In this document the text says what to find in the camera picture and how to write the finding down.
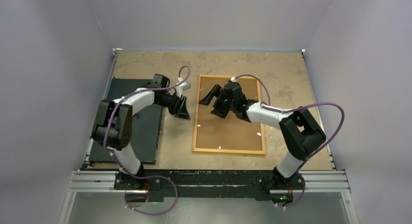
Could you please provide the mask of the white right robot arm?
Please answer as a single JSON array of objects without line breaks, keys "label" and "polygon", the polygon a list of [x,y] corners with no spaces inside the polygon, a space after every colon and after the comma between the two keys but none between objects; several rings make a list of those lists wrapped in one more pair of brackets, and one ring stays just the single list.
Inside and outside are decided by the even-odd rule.
[{"label": "white right robot arm", "polygon": [[276,109],[258,100],[248,99],[237,82],[215,85],[198,103],[209,105],[211,114],[225,118],[229,112],[243,121],[261,123],[281,131],[287,153],[273,169],[273,183],[283,189],[292,182],[301,165],[325,142],[326,135],[308,109]]}]

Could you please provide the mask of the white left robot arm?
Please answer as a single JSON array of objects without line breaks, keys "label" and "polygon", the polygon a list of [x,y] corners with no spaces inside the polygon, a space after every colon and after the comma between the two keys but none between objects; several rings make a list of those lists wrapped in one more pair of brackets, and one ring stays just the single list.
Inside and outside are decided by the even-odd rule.
[{"label": "white left robot arm", "polygon": [[156,104],[167,108],[174,117],[190,120],[183,94],[187,89],[190,83],[185,78],[178,77],[171,86],[168,77],[155,74],[150,82],[126,96],[100,101],[91,137],[115,159],[119,180],[132,189],[140,189],[151,178],[144,175],[144,167],[131,146],[134,115]]}]

